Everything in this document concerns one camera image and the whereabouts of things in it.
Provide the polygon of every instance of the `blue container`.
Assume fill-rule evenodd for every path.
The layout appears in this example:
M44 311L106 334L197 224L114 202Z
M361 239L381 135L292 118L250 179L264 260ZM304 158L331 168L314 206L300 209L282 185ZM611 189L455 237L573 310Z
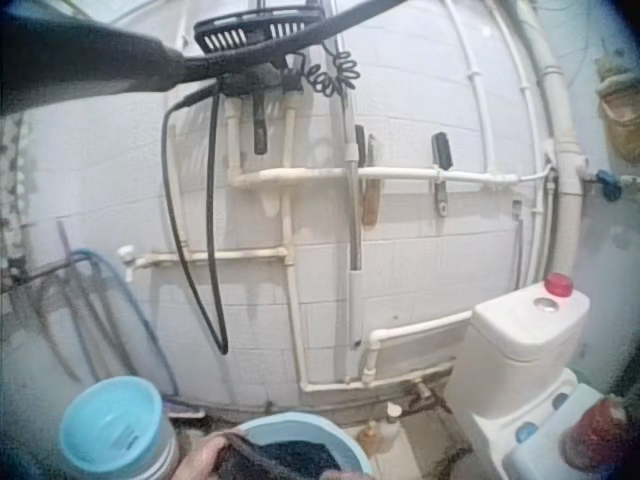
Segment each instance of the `blue container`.
M162 399L152 383L116 377L78 395L60 425L60 448L86 477L131 478L157 456L163 435Z
M240 425L258 445L301 440L321 443L343 472L373 474L369 459L349 435L326 418L308 413L280 413Z

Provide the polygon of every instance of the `hand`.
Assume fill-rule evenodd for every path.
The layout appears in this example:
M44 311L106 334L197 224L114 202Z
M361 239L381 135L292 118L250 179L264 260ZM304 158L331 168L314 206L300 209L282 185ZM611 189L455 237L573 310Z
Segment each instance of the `hand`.
M239 430L233 430L233 433L245 434ZM207 480L211 476L218 455L227 445L224 435L214 433L182 459L171 480Z

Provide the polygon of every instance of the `dark cloth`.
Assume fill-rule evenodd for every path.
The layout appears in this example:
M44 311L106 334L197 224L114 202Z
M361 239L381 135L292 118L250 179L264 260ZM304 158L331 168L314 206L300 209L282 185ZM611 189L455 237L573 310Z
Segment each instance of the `dark cloth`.
M214 469L220 480L317 480L327 470L340 471L331 452L320 443L256 445L233 433L226 437L229 446Z

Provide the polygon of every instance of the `flush button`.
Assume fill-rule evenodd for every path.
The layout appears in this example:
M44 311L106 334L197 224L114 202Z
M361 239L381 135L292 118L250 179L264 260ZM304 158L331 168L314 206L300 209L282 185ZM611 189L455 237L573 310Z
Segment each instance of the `flush button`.
M558 309L560 308L560 305L558 305L558 302L556 302L555 300L552 300L551 298L545 298L545 297L536 298L533 301L533 304L543 312L547 312L547 313L557 312Z

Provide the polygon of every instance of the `floor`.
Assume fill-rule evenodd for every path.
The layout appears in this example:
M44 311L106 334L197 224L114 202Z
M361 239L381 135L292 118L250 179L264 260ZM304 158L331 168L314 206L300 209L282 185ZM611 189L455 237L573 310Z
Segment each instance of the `floor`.
M371 459L378 480L457 479L481 480L473 454L466 455L446 473L447 460L468 444L455 419L444 412L428 411L401 421L393 449ZM356 437L363 426L345 431Z

